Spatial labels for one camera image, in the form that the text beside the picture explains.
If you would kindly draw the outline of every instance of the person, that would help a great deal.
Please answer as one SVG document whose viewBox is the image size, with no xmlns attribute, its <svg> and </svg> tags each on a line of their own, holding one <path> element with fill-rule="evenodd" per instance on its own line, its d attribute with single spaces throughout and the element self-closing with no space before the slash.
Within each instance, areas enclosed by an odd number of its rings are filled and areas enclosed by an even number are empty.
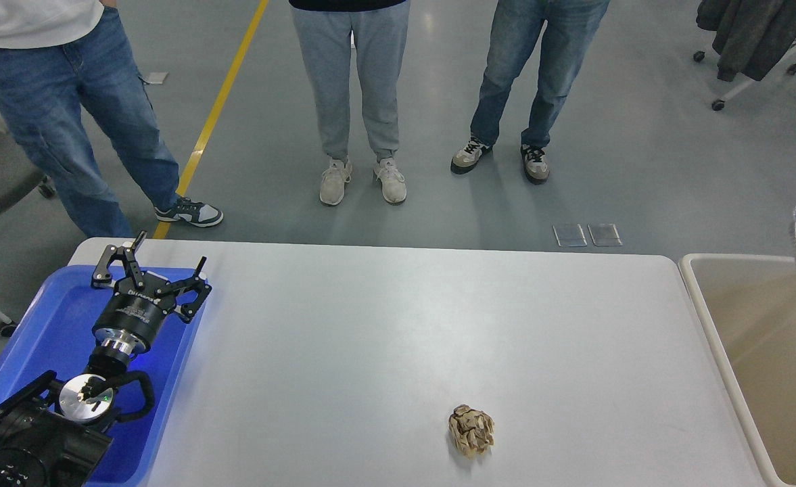
<svg viewBox="0 0 796 487">
<path fill-rule="evenodd" d="M 491 24 L 488 65 L 479 104 L 469 126 L 469 141 L 454 155 L 451 170 L 462 175 L 488 154 L 500 136 L 500 117 L 512 82 L 530 58 L 541 34 L 539 78 L 530 108 L 530 125 L 521 133 L 524 175 L 531 183 L 548 179 L 545 147 L 584 53 L 610 0 L 499 0 Z"/>
<path fill-rule="evenodd" d="M 400 204 L 406 181 L 398 151 L 398 75 L 406 46 L 410 0 L 289 0 L 302 58 L 314 90 L 317 124 L 329 167 L 320 201 L 336 206 L 352 175 L 348 156 L 351 36 L 361 85 L 361 116 L 376 154 L 374 175 L 383 198 Z"/>
<path fill-rule="evenodd" d="M 134 232 L 97 168 L 82 107 L 157 219 L 219 224 L 220 210 L 177 194 L 179 165 L 160 138 L 116 0 L 102 1 L 0 0 L 0 114 L 87 237 Z"/>
</svg>

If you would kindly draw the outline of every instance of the leg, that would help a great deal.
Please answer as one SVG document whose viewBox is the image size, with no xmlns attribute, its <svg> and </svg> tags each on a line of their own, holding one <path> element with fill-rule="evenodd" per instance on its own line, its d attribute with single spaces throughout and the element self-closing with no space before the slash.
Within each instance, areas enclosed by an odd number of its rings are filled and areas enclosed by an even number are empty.
<svg viewBox="0 0 796 487">
<path fill-rule="evenodd" d="M 348 160 L 350 18 L 346 12 L 292 9 L 304 67 L 317 103 L 323 151 L 334 160 Z"/>
<path fill-rule="evenodd" d="M 539 40 L 545 3 L 540 0 L 500 0 L 497 3 L 491 24 L 488 67 L 479 89 L 479 105 L 469 125 L 469 132 L 484 145 L 494 145 L 500 136 L 500 117 L 512 82 L 521 74 Z"/>
<path fill-rule="evenodd" d="M 76 71 L 83 107 L 151 203 L 160 210 L 172 207 L 179 165 L 160 138 L 118 11 L 105 9 L 97 27 L 65 49 L 81 60 Z"/>
<path fill-rule="evenodd" d="M 548 26 L 541 41 L 539 83 L 530 127 L 521 133 L 521 142 L 546 147 L 551 127 L 557 120 L 571 84 L 578 76 L 584 53 L 599 28 L 610 0 L 579 0 L 550 3 Z"/>
<path fill-rule="evenodd" d="M 132 237 L 82 125 L 76 75 L 63 47 L 0 49 L 0 113 L 28 158 L 55 181 L 88 237 Z"/>
<path fill-rule="evenodd" d="M 361 116 L 377 160 L 398 150 L 398 75 L 406 46 L 410 2 L 352 15 Z"/>
</svg>

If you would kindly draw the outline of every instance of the crumpled paper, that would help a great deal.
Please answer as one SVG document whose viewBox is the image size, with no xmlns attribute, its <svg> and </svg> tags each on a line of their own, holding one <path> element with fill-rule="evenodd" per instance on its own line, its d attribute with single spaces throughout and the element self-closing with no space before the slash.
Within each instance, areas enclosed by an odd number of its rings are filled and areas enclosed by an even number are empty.
<svg viewBox="0 0 796 487">
<path fill-rule="evenodd" d="M 454 408 L 449 417 L 449 431 L 454 446 L 468 459 L 484 454 L 494 444 L 494 420 L 466 404 Z"/>
</svg>

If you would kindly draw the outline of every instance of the plastic container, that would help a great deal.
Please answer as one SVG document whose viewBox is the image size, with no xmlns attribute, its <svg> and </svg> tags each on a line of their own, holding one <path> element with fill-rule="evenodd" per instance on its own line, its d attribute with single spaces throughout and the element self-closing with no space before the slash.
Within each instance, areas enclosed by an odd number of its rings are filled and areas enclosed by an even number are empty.
<svg viewBox="0 0 796 487">
<path fill-rule="evenodd" d="M 150 270 L 171 281 L 193 274 L 193 269 Z M 95 345 L 91 327 L 112 296 L 110 289 L 92 289 L 93 271 L 93 266 L 65 267 L 50 275 L 40 287 L 0 355 L 0 403 L 46 370 L 57 372 L 60 380 L 83 372 Z M 120 268 L 113 267 L 112 271 L 117 277 L 122 274 Z M 204 310 L 205 306 L 200 308 L 190 324 L 170 315 L 151 351 L 130 363 L 129 370 L 142 370 L 150 376 L 154 409 L 142 419 L 117 423 L 110 428 L 111 447 L 87 485 L 134 487 L 146 477 Z M 130 384 L 120 389 L 116 404 L 123 412 L 130 412 L 138 411 L 143 402 L 138 386 Z"/>
</svg>

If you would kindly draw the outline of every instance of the white table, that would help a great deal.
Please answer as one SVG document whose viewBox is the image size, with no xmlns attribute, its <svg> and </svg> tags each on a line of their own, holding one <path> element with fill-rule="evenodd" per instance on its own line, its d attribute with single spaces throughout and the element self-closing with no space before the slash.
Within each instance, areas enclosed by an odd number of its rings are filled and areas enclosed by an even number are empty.
<svg viewBox="0 0 796 487">
<path fill-rule="evenodd" d="M 765 485 L 667 258 L 146 241 L 138 260 L 201 255 L 214 291 L 150 486 Z M 473 462 L 448 436 L 462 403 L 496 422 Z"/>
</svg>

